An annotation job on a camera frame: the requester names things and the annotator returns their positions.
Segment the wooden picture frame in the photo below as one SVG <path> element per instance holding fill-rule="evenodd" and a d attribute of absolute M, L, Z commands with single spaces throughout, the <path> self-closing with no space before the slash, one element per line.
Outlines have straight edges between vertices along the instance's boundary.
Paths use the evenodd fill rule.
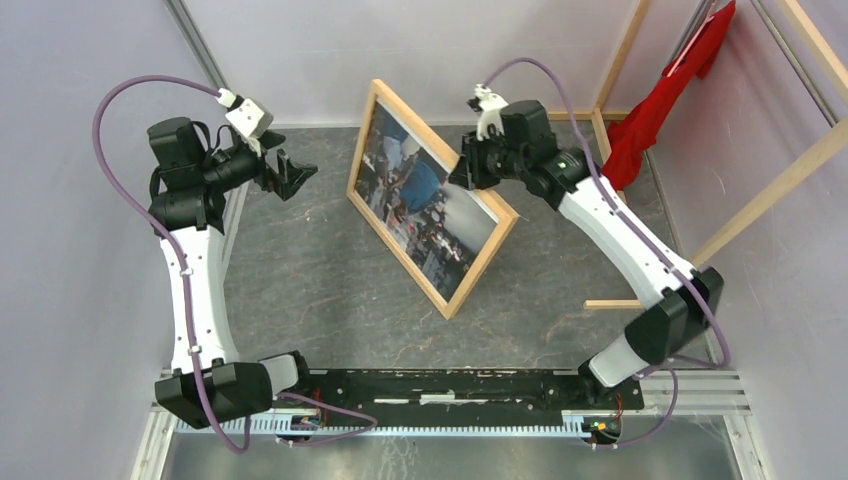
<path fill-rule="evenodd" d="M 411 132 L 419 138 L 419 141 L 426 146 L 434 156 L 440 158 L 444 162 L 448 169 L 448 175 L 457 164 L 459 158 L 458 154 L 430 126 L 428 126 L 425 121 L 388 86 L 387 83 L 380 79 L 374 79 L 371 81 L 366 97 L 363 119 L 358 133 L 355 154 L 352 160 L 351 172 L 346 187 L 346 194 L 355 208 L 374 229 L 375 233 L 385 243 L 389 251 L 399 261 L 415 283 L 422 289 L 434 306 L 440 311 L 442 316 L 446 319 L 450 319 L 457 313 L 461 305 L 465 302 L 471 290 L 476 286 L 476 283 L 483 275 L 485 269 L 495 257 L 499 248 L 516 223 L 518 214 L 501 196 L 495 192 L 479 190 L 470 191 L 477 194 L 479 198 L 495 212 L 499 218 L 499 223 L 497 224 L 495 232 L 486 242 L 480 251 L 477 260 L 474 262 L 470 271 L 470 277 L 461 283 L 456 295 L 451 301 L 446 302 L 442 300 L 438 293 L 429 285 L 421 272 L 416 269 L 415 265 L 413 265 L 413 263 L 404 256 L 399 245 L 394 242 L 389 233 L 378 223 L 376 217 L 354 191 L 354 181 L 358 171 L 359 160 L 364 152 L 366 130 L 370 123 L 372 108 L 376 102 L 381 102 L 387 109 L 393 112 L 395 117 L 404 124 L 407 129 L 411 130 Z"/>

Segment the printed colour photo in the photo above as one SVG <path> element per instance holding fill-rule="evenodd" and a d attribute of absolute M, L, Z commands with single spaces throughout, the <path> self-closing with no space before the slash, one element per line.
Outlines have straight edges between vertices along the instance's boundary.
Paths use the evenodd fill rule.
<path fill-rule="evenodd" d="M 404 256 L 449 302 L 499 218 L 381 102 L 372 108 L 354 191 Z"/>

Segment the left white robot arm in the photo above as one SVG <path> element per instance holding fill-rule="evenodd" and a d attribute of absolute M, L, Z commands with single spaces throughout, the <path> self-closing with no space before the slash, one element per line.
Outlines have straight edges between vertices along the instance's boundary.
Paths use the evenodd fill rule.
<path fill-rule="evenodd" d="M 254 181 L 286 201 L 317 168 L 290 159 L 281 133 L 269 131 L 253 150 L 236 131 L 219 148 L 208 127 L 187 117 L 147 130 L 158 162 L 151 175 L 150 215 L 166 259 L 174 310 L 170 375 L 156 382 L 155 399 L 195 429 L 270 408 L 266 367 L 244 362 L 232 338 L 224 298 L 225 195 Z"/>

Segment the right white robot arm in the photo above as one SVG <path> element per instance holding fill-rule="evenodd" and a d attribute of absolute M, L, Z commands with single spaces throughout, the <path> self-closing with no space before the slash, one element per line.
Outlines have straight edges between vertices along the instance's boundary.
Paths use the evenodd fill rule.
<path fill-rule="evenodd" d="M 450 183 L 466 190 L 523 183 L 594 242 L 644 309 L 580 368 L 580 400 L 602 408 L 625 380 L 661 365 L 709 328 L 723 278 L 713 268 L 696 269 L 660 241 L 614 193 L 587 150 L 561 147 L 539 101 L 509 103 L 484 93 L 468 105 L 477 124 L 462 137 Z"/>

